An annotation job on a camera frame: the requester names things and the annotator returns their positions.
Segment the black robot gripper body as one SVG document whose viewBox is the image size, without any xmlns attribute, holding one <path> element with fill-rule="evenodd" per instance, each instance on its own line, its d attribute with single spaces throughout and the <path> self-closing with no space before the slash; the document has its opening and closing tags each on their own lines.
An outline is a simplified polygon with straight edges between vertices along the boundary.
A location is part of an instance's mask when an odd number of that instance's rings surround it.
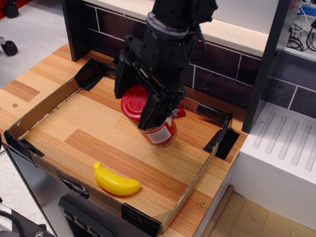
<svg viewBox="0 0 316 237">
<path fill-rule="evenodd" d="M 130 59 L 137 69 L 137 79 L 150 94 L 164 93 L 185 98 L 181 73 L 191 62 L 199 34 L 189 31 L 181 38 L 146 30 L 142 40 L 126 35 L 120 55 Z"/>
</svg>

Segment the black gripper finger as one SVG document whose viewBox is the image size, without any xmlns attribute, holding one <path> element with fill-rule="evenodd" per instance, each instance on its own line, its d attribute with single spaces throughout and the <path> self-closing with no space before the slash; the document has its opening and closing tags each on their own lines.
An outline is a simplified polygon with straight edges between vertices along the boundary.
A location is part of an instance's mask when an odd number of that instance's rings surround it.
<svg viewBox="0 0 316 237">
<path fill-rule="evenodd" d="M 164 93 L 149 94 L 145 106 L 141 112 L 138 128 L 148 130 L 159 127 L 178 107 L 180 97 L 166 95 Z"/>
<path fill-rule="evenodd" d="M 131 87 L 139 83 L 140 82 L 137 79 L 137 69 L 133 62 L 125 55 L 120 55 L 116 70 L 114 88 L 115 97 L 122 98 Z"/>
</svg>

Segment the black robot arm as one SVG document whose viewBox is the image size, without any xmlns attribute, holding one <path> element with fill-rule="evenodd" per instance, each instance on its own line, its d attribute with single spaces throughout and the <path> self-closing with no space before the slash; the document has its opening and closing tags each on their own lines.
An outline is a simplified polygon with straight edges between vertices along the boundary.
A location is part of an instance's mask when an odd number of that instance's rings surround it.
<svg viewBox="0 0 316 237">
<path fill-rule="evenodd" d="M 134 85 L 141 84 L 149 97 L 141 111 L 138 127 L 159 127 L 186 97 L 181 73 L 191 60 L 199 41 L 206 44 L 199 25 L 212 21 L 218 8 L 214 0 L 157 0 L 146 18 L 142 40 L 126 35 L 115 80 L 115 97 L 121 99 Z"/>
</svg>

